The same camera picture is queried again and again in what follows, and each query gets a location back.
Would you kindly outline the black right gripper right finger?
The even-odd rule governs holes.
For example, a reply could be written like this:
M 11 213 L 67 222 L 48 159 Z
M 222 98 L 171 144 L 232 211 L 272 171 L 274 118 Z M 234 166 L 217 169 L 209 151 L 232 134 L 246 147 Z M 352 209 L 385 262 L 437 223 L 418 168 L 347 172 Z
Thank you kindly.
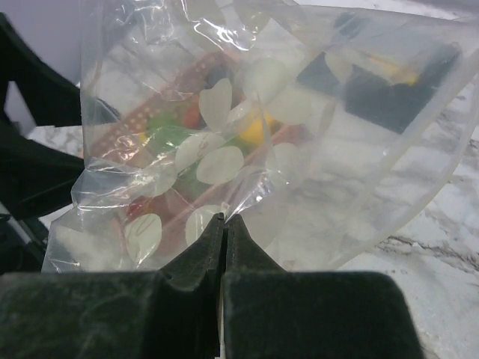
M 228 222 L 227 358 L 422 358 L 399 286 L 373 271 L 288 272 Z

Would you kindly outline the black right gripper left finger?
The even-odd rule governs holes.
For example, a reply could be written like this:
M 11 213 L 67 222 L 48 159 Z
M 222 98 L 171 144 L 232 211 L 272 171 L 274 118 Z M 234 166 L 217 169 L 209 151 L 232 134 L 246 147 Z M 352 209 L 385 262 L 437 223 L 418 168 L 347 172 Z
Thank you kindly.
M 225 219 L 158 271 L 1 277 L 3 358 L 215 358 Z

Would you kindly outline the pink perforated plastic basket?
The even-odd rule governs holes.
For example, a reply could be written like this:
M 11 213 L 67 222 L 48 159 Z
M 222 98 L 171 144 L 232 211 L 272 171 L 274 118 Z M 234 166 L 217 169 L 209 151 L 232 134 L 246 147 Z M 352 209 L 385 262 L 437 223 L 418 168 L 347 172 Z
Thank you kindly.
M 220 52 L 204 56 L 113 126 L 94 155 L 119 170 L 120 182 L 91 205 L 92 223 L 125 226 L 161 219 L 165 236 L 201 232 L 211 217 L 241 215 L 253 234 L 275 233 L 288 215 L 287 172 L 304 134 L 281 100 L 288 80 L 272 58 L 240 67 Z M 276 121 L 264 141 L 238 135 L 259 109 Z

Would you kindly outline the clear polka dot zip bag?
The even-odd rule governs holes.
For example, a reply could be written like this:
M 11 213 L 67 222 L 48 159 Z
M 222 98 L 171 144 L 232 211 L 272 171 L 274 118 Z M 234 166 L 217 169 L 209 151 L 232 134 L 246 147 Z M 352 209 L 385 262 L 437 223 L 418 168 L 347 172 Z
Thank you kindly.
M 478 119 L 478 22 L 294 1 L 83 1 L 85 168 L 45 272 L 158 269 L 216 213 L 337 269 L 445 185 Z

